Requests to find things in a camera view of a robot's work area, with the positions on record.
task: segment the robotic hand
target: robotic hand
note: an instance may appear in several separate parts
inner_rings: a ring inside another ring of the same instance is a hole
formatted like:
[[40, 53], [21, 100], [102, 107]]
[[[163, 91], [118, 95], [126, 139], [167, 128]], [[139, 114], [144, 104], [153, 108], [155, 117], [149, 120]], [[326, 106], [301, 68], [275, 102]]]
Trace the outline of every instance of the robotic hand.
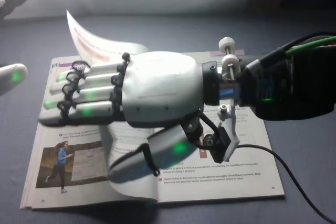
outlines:
[[[10, 14], [26, 0], [0, 0], [0, 20]], [[23, 64], [0, 65], [0, 95], [19, 85], [27, 76], [27, 68]]]
[[[117, 63], [89, 66], [76, 61], [61, 73], [44, 101], [39, 121], [46, 126], [100, 124], [126, 121], [132, 127], [164, 129], [148, 138], [136, 151], [109, 167], [112, 182], [122, 183], [168, 168], [196, 148], [210, 150], [218, 163], [228, 161], [239, 143], [235, 133], [235, 104], [221, 105], [215, 125], [203, 114], [204, 104], [219, 105], [232, 98], [239, 60], [231, 55], [234, 41], [226, 38], [228, 52], [223, 70], [217, 62], [197, 63], [174, 52], [147, 52]], [[200, 141], [203, 120], [214, 134]]]

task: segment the book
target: book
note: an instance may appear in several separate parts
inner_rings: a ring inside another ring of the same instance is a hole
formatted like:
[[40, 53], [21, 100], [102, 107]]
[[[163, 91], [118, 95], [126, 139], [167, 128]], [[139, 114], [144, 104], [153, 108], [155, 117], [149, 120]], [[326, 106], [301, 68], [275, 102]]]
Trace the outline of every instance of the book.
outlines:
[[[68, 14], [72, 38], [78, 42], [78, 56], [59, 57], [51, 62], [45, 97], [57, 76], [69, 70], [75, 60], [89, 63], [119, 60], [124, 42], [99, 38], [82, 28]], [[132, 57], [148, 50], [134, 44]], [[184, 53], [202, 63], [216, 60], [221, 52]], [[204, 113], [218, 120], [216, 106]], [[257, 144], [271, 149], [263, 120], [250, 108], [236, 108], [236, 133], [241, 144]], [[204, 135], [212, 133], [205, 124]], [[58, 208], [110, 201], [145, 203], [214, 200], [284, 195], [274, 157], [261, 150], [237, 149], [229, 162], [215, 163], [208, 151], [196, 150], [182, 162], [162, 169], [158, 177], [148, 175], [126, 183], [108, 180], [107, 167], [120, 156], [147, 142], [158, 129], [132, 128], [127, 122], [110, 125], [45, 127], [38, 123], [20, 208]], [[56, 166], [60, 145], [68, 155], [63, 170]]]

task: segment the green cable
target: green cable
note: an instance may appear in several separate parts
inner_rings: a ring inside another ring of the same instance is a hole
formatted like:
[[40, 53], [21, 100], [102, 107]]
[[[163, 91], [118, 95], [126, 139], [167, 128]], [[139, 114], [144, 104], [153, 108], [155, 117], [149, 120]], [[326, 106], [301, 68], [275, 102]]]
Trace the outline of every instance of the green cable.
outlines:
[[291, 49], [289, 49], [288, 51], [286, 51], [286, 55], [287, 56], [291, 56], [291, 55], [296, 55], [299, 53], [302, 53], [304, 51], [307, 51], [308, 49], [314, 48], [314, 47], [320, 47], [320, 46], [325, 46], [325, 45], [329, 45], [331, 43], [336, 42], [336, 36], [334, 37], [329, 37], [329, 38], [325, 38], [325, 39], [319, 39], [313, 42], [309, 42], [297, 47], [293, 47]]

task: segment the gray tablecloth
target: gray tablecloth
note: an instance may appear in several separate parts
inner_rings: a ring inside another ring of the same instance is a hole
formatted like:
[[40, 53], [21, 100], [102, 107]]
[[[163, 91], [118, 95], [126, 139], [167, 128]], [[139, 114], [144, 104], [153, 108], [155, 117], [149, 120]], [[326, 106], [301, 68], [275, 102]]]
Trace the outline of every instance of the gray tablecloth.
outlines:
[[[216, 51], [235, 39], [261, 54], [312, 31], [336, 30], [335, 13], [227, 17], [95, 17], [79, 22], [94, 34], [138, 42], [151, 50]], [[0, 62], [21, 62], [27, 80], [0, 97], [0, 223], [325, 223], [281, 165], [286, 199], [219, 201], [143, 207], [103, 204], [65, 211], [19, 210], [37, 117], [52, 58], [76, 55], [65, 18], [0, 26]], [[311, 200], [336, 219], [336, 113], [304, 121], [265, 122], [273, 150], [287, 162]]]

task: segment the photo of woman running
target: photo of woman running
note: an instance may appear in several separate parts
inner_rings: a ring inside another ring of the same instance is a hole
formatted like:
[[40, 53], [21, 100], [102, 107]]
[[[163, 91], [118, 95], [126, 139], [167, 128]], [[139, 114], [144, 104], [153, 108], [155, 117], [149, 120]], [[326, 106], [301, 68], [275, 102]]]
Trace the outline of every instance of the photo of woman running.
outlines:
[[61, 178], [61, 194], [64, 194], [67, 192], [67, 190], [64, 188], [65, 164], [67, 162], [67, 158], [72, 156], [72, 154], [67, 155], [68, 146], [69, 146], [68, 141], [61, 142], [55, 146], [55, 153], [57, 155], [57, 159], [52, 168], [51, 175], [47, 176], [45, 180], [46, 183], [48, 183], [51, 179], [55, 178], [56, 175], [59, 173], [59, 176]]

